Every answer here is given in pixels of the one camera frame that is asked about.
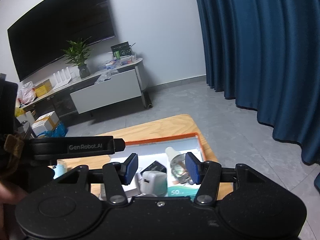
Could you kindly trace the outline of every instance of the screw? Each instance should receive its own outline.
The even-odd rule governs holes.
[[[125,201],[125,197],[121,195],[114,195],[110,198],[110,202],[113,204],[120,204]]]
[[[165,205],[165,202],[164,201],[159,201],[157,202],[157,206],[158,207],[163,207]]]
[[[200,195],[199,197],[197,197],[197,201],[201,204],[208,204],[212,201],[212,197],[210,197],[209,195]]]

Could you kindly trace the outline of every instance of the white wall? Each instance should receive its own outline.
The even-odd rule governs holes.
[[[0,72],[19,82],[7,29],[43,0],[0,0]],[[95,44],[88,66],[94,70],[110,46],[136,42],[133,50],[144,58],[149,85],[205,75],[204,48],[196,0],[110,0],[116,38]],[[58,61],[30,76],[39,83],[65,67]]]

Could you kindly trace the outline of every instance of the plastic bag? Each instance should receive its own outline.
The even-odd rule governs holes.
[[[26,112],[25,112],[23,109],[21,109],[21,108],[16,107],[16,108],[14,109],[14,116],[15,116],[15,117],[18,117],[18,116],[23,115],[23,114],[25,114],[25,113],[26,113]]]
[[[36,98],[36,92],[33,90],[33,83],[30,81],[23,85],[22,89],[18,91],[17,97],[22,104],[31,103]]]
[[[64,124],[59,121],[57,127],[53,131],[44,131],[38,135],[41,137],[65,137],[68,132],[68,129],[64,126]]]
[[[111,76],[118,74],[119,71],[117,71],[116,69],[108,69],[107,71],[103,72],[99,78],[97,79],[97,81],[94,84],[98,84],[104,81],[107,81],[111,78]]]

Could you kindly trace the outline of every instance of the person's hand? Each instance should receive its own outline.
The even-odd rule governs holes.
[[[7,181],[0,181],[0,240],[7,240],[4,228],[3,204],[15,205],[22,200],[27,193],[15,184]]]

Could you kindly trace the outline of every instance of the gray tile floor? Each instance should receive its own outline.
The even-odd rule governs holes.
[[[302,240],[320,240],[320,194],[314,178],[317,164],[301,161],[297,144],[272,138],[272,127],[257,122],[257,112],[236,107],[223,92],[215,92],[205,82],[195,82],[154,92],[153,108],[145,110],[141,99],[134,98],[73,116],[64,122],[67,136],[92,136],[133,125],[177,115],[190,114],[224,167],[246,163],[299,196],[305,203],[307,221],[300,233]]]

